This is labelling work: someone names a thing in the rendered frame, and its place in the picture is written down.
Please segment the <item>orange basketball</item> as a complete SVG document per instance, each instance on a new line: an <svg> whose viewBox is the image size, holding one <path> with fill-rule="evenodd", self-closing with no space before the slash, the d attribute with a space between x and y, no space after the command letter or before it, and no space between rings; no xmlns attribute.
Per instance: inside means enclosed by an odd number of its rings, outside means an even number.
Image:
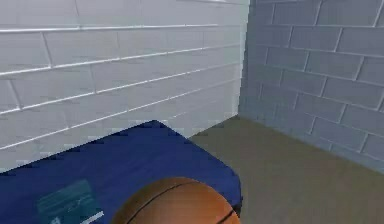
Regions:
<svg viewBox="0 0 384 224"><path fill-rule="evenodd" d="M164 178L138 190L111 224L241 224L230 203L214 188L185 177Z"/></svg>

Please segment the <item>blue bed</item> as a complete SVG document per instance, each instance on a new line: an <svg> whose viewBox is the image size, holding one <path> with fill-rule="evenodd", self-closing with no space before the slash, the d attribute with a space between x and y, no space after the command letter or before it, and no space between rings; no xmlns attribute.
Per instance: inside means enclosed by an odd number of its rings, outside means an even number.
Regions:
<svg viewBox="0 0 384 224"><path fill-rule="evenodd" d="M109 224L144 186L187 177L242 207L239 176L225 163L165 124L152 120L0 174L0 224L40 224L37 201L86 180Z"/></svg>

